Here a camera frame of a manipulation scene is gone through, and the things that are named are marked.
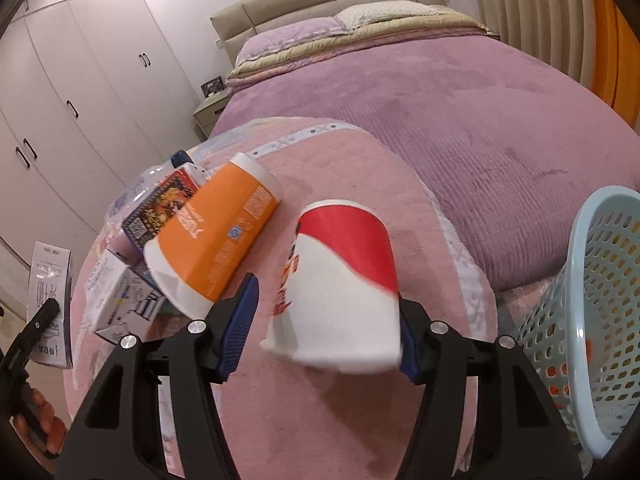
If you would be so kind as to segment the person's left hand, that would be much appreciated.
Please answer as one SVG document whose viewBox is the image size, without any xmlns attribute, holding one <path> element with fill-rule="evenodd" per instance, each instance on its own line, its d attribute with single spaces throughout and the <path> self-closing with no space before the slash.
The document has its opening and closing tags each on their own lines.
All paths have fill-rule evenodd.
<svg viewBox="0 0 640 480">
<path fill-rule="evenodd" d="M 36 417 L 40 431 L 46 436 L 44 439 L 39 437 L 39 443 L 34 440 L 36 433 L 26 419 L 18 414 L 13 419 L 13 427 L 20 436 L 24 445 L 29 448 L 33 456 L 37 456 L 40 460 L 52 458 L 61 453 L 65 438 L 67 436 L 67 428 L 58 416 L 55 415 L 52 404 L 37 389 L 28 387 L 25 390 L 30 394 L 32 400 L 29 405 L 35 408 Z"/>
</svg>

